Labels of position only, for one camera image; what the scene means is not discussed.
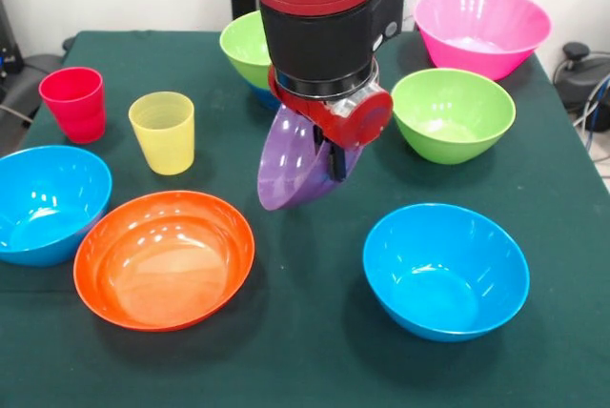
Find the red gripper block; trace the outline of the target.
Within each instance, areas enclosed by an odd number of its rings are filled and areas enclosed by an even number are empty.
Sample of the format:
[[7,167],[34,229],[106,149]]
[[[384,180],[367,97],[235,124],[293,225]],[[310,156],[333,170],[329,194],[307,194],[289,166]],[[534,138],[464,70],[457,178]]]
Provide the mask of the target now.
[[329,175],[334,182],[346,178],[344,149],[364,147],[375,141],[392,118],[391,95],[378,85],[378,67],[363,85],[338,98],[313,99],[290,93],[276,79],[274,67],[268,71],[268,83],[272,94],[291,111],[311,121],[315,150],[318,151],[324,137],[330,140]]

